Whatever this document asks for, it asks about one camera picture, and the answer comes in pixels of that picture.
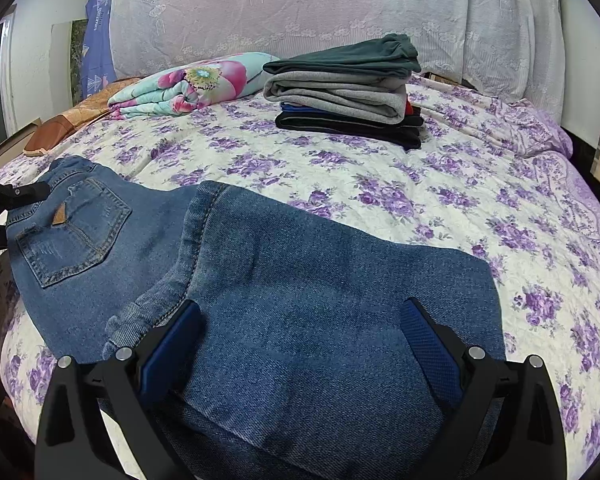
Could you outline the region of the brown orange pillow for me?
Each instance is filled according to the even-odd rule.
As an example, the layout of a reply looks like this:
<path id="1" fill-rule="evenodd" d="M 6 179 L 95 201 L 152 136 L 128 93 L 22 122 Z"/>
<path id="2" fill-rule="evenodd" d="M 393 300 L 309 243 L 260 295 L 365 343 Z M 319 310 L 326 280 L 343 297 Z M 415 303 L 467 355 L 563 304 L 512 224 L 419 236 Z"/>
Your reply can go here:
<path id="1" fill-rule="evenodd" d="M 135 84 L 137 77 L 118 80 L 105 89 L 92 94 L 88 98 L 65 110 L 59 115 L 46 120 L 32 134 L 24 146 L 22 154 L 28 157 L 43 156 L 68 139 L 79 128 L 94 122 L 108 113 L 108 101 L 118 91 Z"/>

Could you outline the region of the folded teal floral quilt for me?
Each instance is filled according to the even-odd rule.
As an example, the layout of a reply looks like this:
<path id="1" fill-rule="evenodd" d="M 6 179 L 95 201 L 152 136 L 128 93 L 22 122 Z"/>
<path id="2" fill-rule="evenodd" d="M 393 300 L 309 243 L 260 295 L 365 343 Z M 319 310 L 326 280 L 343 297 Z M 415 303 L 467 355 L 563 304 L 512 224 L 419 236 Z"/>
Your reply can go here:
<path id="1" fill-rule="evenodd" d="M 112 117 L 181 116 L 194 110 L 259 92 L 277 61 L 263 52 L 202 60 L 145 77 L 108 100 Z"/>

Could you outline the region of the red blue folded garment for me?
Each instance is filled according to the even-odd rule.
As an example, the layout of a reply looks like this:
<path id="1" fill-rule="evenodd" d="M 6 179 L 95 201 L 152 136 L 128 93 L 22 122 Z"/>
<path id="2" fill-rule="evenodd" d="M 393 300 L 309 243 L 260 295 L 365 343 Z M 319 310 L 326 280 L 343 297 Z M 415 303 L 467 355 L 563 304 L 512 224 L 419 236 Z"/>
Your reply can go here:
<path id="1" fill-rule="evenodd" d="M 285 112 L 321 112 L 346 115 L 356 118 L 371 120 L 372 122 L 396 122 L 405 117 L 418 117 L 422 114 L 419 106 L 406 101 L 403 110 L 399 113 L 394 107 L 389 105 L 370 105 L 355 102 L 334 103 L 313 98 L 303 99 L 301 102 L 294 102 L 284 99 L 280 102 L 280 108 Z"/>

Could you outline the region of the black folded garment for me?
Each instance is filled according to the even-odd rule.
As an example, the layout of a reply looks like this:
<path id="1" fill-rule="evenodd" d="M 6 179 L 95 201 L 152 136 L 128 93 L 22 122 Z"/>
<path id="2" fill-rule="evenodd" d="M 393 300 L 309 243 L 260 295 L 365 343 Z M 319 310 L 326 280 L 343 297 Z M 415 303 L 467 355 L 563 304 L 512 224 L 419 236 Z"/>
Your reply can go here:
<path id="1" fill-rule="evenodd" d="M 411 104 L 407 104 L 407 113 L 402 122 L 395 125 L 325 112 L 308 106 L 283 103 L 280 108 L 282 111 L 275 118 L 275 125 L 279 129 L 360 136 L 399 145 L 404 151 L 416 150 L 422 146 L 419 129 L 424 125 L 424 118 L 420 114 L 420 108 L 412 107 Z"/>

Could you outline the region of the blue denim pants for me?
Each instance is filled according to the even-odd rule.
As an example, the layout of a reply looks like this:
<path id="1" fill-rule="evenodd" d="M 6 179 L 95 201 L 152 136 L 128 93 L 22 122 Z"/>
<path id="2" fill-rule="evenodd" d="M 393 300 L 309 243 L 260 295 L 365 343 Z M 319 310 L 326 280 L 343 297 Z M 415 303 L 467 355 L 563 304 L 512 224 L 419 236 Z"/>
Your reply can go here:
<path id="1" fill-rule="evenodd" d="M 395 479 L 443 416 L 400 327 L 437 322 L 505 354 L 489 266 L 380 240 L 245 188 L 161 192 L 78 157 L 50 196 L 12 211 L 8 254 L 55 356 L 133 347 L 187 301 L 202 329 L 178 352 L 156 422 L 206 479 Z"/>

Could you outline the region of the white lace headboard cover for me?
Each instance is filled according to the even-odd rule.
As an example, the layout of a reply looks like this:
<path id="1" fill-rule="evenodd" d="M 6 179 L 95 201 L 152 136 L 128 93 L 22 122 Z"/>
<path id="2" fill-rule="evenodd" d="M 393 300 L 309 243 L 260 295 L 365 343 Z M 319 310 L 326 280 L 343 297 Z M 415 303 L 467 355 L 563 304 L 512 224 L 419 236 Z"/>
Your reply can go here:
<path id="1" fill-rule="evenodd" d="M 112 0 L 109 24 L 119 77 L 248 51 L 291 58 L 390 32 L 411 38 L 426 72 L 562 114 L 559 0 Z"/>

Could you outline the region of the purple floral bedspread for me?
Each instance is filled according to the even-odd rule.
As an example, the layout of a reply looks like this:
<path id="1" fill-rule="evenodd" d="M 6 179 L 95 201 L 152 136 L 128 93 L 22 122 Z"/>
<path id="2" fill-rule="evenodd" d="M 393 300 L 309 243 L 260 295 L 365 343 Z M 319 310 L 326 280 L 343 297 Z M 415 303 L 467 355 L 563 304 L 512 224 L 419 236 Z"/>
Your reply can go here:
<path id="1" fill-rule="evenodd" d="M 168 190 L 217 180 L 401 243 L 483 259 L 511 359 L 546 359 L 570 478 L 600 455 L 600 203 L 572 144 L 526 102 L 417 78 L 422 146 L 291 132 L 262 96 L 180 117 L 93 122 L 53 150 Z"/>

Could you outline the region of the dark teal folded garment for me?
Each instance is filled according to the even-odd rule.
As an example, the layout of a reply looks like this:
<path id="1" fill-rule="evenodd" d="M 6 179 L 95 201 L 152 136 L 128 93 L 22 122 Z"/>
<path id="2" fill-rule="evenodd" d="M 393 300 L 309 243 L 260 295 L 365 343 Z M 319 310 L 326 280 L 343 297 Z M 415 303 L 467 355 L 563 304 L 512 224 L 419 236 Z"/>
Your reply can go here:
<path id="1" fill-rule="evenodd" d="M 357 44 L 268 62 L 263 69 L 271 75 L 320 72 L 399 79 L 407 79 L 412 73 L 422 70 L 416 48 L 410 37 L 403 34 L 388 34 Z"/>

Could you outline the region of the grey folded garment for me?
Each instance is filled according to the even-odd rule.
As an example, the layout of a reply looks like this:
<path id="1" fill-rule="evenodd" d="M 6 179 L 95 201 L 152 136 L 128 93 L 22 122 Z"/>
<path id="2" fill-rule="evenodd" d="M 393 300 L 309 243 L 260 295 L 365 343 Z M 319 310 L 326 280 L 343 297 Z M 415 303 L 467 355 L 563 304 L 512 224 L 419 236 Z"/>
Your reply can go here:
<path id="1" fill-rule="evenodd" d="M 301 102 L 313 98 L 334 103 L 385 104 L 399 113 L 407 101 L 405 79 L 320 72 L 288 72 L 271 76 L 264 85 L 263 96 L 268 101 L 279 103 L 284 99 Z M 383 123 L 395 125 L 402 120 Z"/>

